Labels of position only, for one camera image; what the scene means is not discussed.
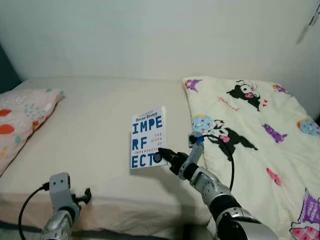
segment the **white book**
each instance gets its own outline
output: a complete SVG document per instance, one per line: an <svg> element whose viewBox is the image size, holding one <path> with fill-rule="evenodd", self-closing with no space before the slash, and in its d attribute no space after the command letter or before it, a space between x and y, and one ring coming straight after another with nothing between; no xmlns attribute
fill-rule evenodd
<svg viewBox="0 0 320 240"><path fill-rule="evenodd" d="M147 168L168 164L158 148L166 147L166 108L156 107L132 116L130 168Z"/></svg>

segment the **white wall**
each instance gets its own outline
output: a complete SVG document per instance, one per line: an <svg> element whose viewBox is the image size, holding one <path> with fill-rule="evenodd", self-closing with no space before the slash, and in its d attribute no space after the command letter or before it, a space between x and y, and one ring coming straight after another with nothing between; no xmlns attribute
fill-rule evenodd
<svg viewBox="0 0 320 240"><path fill-rule="evenodd" d="M320 111L317 0L0 0L0 42L24 78L189 75L275 81Z"/></svg>

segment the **cartoon print blanket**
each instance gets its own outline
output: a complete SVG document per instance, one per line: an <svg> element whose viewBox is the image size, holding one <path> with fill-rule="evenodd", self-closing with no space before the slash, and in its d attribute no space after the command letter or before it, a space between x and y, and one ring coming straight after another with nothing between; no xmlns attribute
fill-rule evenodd
<svg viewBox="0 0 320 240"><path fill-rule="evenodd" d="M276 83L183 80L193 130L234 158L232 194L280 240L320 239L320 128ZM229 185L231 157L204 141L208 170Z"/></svg>

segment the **black cable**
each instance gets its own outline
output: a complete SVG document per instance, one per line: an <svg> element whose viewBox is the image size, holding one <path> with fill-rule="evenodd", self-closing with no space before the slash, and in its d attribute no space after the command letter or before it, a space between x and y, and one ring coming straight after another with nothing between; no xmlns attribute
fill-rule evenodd
<svg viewBox="0 0 320 240"><path fill-rule="evenodd" d="M230 149L228 148L227 144L224 141L222 141L219 137L217 137L215 135L205 134L205 135L202 135L202 137L207 137L211 142L213 142L213 141L210 138L217 139L220 143L222 143L225 146L226 150L228 151L229 157L231 159L231 181L230 181L230 186L229 186L229 189L231 191L232 187L234 185L234 179L235 179L235 161L234 161L234 157L232 156Z"/></svg>
<svg viewBox="0 0 320 240"><path fill-rule="evenodd" d="M30 199L39 191L41 190L45 190L48 191L49 190L49 182L46 182L45 184L43 184L41 187L39 187L37 190L35 190L33 193L30 194L30 196L28 196L28 198L25 200L24 204L22 205L22 208L20 210L19 213L19 219L18 219L18 229L19 229L19 234L20 234L20 238L22 240L26 240L24 232L22 230L22 215L24 214L24 210L28 204L28 202L30 201Z"/></svg>

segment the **polka dot pillowcase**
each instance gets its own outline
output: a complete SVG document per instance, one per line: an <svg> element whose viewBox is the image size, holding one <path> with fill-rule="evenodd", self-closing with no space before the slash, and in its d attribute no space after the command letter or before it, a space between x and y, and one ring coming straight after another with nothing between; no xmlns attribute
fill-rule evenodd
<svg viewBox="0 0 320 240"><path fill-rule="evenodd" d="M0 94L0 176L63 96L62 90L51 88Z"/></svg>

